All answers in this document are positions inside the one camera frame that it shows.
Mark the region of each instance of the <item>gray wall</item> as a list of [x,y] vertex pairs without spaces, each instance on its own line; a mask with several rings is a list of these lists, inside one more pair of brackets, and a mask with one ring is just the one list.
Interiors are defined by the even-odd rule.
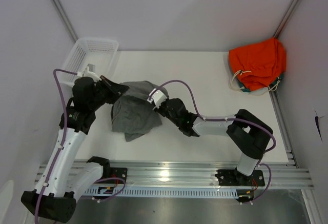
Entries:
[[291,0],[60,0],[79,37],[121,50],[227,51],[271,37]]
[[[293,150],[310,170],[321,213],[328,222],[328,0],[302,0],[281,36],[288,52],[279,99]],[[322,140],[315,125],[319,118]]]
[[0,188],[14,180],[4,221],[13,224],[56,140],[62,109],[52,70],[73,43],[50,0],[0,0],[0,11]]

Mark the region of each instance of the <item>orange fabric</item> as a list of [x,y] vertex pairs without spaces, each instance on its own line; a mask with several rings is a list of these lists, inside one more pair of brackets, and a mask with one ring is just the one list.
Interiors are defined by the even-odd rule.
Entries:
[[233,73],[251,91],[268,87],[281,73],[286,71],[286,51],[282,43],[270,38],[260,43],[247,45],[229,51],[229,63]]

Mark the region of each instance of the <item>white table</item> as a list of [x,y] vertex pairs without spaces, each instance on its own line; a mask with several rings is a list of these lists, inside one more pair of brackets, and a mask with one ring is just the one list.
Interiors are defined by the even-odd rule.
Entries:
[[[287,163],[288,158],[278,127],[270,95],[253,96],[229,89],[232,77],[227,52],[118,52],[108,78],[121,83],[148,80],[160,85],[181,79],[191,87],[198,110],[206,116],[236,114],[247,109],[274,131],[277,147],[267,153],[263,162]],[[170,98],[179,97],[194,112],[189,92],[182,84],[166,86]],[[228,136],[187,137],[169,120],[150,133],[126,142],[121,133],[111,132],[110,105],[96,112],[96,120],[77,159],[101,156],[109,160],[238,162],[240,150]]]

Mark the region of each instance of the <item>fabric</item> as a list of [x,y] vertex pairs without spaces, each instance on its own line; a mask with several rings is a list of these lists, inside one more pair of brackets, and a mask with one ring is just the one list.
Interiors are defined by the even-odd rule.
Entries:
[[[148,81],[121,84],[130,88],[112,107],[112,131],[124,133],[129,142],[162,125],[160,115],[147,102],[151,91],[158,86]],[[161,91],[169,97],[165,88]]]
[[270,38],[229,51],[229,64],[236,77],[250,91],[268,87],[286,71],[286,51],[280,41]]

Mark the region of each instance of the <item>perforated metal strip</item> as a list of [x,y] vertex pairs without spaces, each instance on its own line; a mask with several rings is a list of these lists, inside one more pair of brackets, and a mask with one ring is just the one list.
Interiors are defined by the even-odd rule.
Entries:
[[[116,187],[113,194],[118,192],[121,187]],[[111,196],[99,190],[98,186],[90,187],[84,196]],[[120,194],[123,197],[181,197],[181,198],[237,198],[235,189],[197,189],[197,188],[146,188],[146,187],[127,187]]]

